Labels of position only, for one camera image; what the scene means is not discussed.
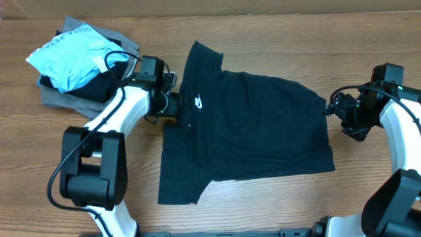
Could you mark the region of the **black Nike t-shirt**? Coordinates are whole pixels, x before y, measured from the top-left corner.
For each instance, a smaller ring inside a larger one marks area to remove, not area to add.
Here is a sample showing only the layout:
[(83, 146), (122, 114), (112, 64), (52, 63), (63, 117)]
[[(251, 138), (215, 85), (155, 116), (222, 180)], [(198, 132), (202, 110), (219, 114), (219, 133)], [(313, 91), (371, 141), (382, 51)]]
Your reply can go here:
[(335, 169), (323, 97), (297, 82), (223, 70), (222, 61), (199, 42), (191, 47), (180, 115), (164, 128), (161, 205), (197, 203), (213, 181)]

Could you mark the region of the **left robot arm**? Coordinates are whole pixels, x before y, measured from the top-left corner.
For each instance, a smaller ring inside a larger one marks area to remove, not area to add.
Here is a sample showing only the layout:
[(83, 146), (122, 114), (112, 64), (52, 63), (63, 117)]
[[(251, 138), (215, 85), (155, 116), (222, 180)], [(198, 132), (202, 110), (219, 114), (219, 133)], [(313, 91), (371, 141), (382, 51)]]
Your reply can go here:
[(64, 131), (57, 173), (61, 196), (90, 214), (100, 236), (140, 235), (124, 203), (128, 185), (125, 141), (141, 118), (176, 117), (179, 97), (171, 91), (176, 81), (172, 71), (163, 74), (162, 82), (147, 72), (136, 73), (96, 118)]

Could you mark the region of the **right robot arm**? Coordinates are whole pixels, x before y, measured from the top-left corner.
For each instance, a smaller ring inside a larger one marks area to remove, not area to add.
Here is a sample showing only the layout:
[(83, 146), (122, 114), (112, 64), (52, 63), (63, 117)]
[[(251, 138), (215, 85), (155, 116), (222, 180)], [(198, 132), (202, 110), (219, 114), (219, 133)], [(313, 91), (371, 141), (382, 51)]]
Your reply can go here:
[(420, 90), (391, 82), (357, 86), (353, 98), (336, 90), (326, 107), (336, 114), (347, 135), (360, 142), (373, 126), (385, 130), (391, 157), (391, 177), (366, 202), (362, 213), (321, 218), (302, 236), (419, 236), (420, 211)]

